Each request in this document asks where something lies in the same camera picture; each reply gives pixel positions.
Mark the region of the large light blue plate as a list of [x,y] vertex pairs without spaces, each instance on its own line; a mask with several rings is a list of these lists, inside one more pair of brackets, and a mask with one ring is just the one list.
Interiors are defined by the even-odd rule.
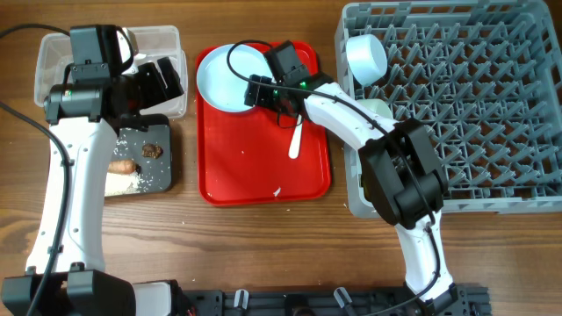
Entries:
[[[202,98],[213,108],[238,113],[250,109],[244,104],[248,83],[227,66],[227,53],[232,46],[214,48],[203,58],[198,66],[197,87]],[[230,55],[230,63],[236,72],[245,77],[262,75],[272,78],[263,54],[253,47],[238,46]]]

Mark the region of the brown food scrap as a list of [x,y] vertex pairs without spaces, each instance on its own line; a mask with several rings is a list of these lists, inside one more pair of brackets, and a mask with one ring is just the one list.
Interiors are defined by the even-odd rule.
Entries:
[[163,149],[155,144],[145,144],[141,148],[143,157],[158,159],[163,154]]

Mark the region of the white plastic spoon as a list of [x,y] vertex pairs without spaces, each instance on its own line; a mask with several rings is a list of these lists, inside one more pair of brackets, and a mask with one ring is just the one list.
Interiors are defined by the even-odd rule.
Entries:
[[300,150],[300,143],[301,143],[301,135],[302,135],[302,124],[303,118],[301,115],[297,118],[297,125],[294,128],[291,143],[289,146],[288,156],[295,160],[299,157],[299,150]]

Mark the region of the white rice pile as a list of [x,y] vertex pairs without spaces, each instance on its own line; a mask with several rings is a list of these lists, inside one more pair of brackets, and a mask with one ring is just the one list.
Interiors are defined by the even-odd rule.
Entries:
[[[155,144],[163,149],[158,159],[146,158],[141,154],[145,144]],[[164,192],[172,183],[172,154],[170,130],[167,126],[152,126],[148,132],[131,128],[120,130],[112,162],[134,160],[139,170],[130,175],[108,173],[105,196],[127,196]]]

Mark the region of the light blue bowl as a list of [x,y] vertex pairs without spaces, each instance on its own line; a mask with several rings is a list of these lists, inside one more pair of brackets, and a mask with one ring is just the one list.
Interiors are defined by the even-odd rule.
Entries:
[[381,41],[372,34],[348,39],[346,43],[349,69],[363,86],[381,79],[387,71],[387,56]]

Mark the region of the green small bowl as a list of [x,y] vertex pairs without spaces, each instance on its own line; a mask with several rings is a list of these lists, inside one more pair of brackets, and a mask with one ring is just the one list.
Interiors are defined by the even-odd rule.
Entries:
[[393,112],[390,106],[382,99],[359,99],[358,103],[379,116],[387,119],[393,118]]

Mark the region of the yellow plastic cup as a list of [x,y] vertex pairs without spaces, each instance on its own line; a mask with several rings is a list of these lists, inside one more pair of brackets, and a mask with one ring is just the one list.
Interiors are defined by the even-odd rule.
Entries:
[[365,198],[367,198],[368,197],[368,190],[365,187],[365,181],[364,181],[364,175],[363,174],[361,174],[359,176],[359,186],[363,189],[363,194],[364,194]]

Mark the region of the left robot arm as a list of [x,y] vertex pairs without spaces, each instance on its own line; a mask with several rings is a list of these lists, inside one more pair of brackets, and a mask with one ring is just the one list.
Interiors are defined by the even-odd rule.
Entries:
[[68,32],[73,61],[44,102],[50,141],[46,198],[25,274],[4,279],[15,315],[192,315],[175,280],[132,284],[104,270],[102,217],[112,153],[123,129],[153,133],[169,119],[150,108],[183,93],[168,58],[135,66],[117,25]]

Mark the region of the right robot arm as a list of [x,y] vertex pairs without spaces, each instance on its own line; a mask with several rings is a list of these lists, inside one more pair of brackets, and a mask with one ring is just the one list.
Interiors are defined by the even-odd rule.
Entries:
[[311,74],[290,41],[270,46],[262,56],[268,75],[233,72],[248,85],[246,105],[301,116],[357,151],[370,201],[394,226],[406,264],[405,285],[411,296],[389,310],[412,306],[425,315],[444,311],[455,300],[440,236],[448,184],[424,124],[368,110],[329,75]]

